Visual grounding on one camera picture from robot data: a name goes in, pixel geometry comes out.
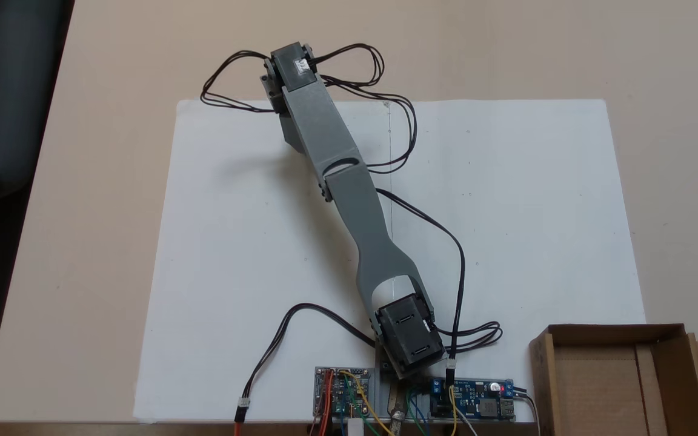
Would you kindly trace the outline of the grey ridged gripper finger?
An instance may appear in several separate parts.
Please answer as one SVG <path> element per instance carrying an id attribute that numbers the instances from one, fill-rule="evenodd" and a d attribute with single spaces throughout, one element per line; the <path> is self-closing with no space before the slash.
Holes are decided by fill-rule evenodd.
<path id="1" fill-rule="evenodd" d="M 279 115 L 284 140 L 298 153 L 305 153 L 305 147 L 299 131 L 299 122 L 307 116 L 307 100 L 291 94 L 275 96 L 275 113 Z"/>

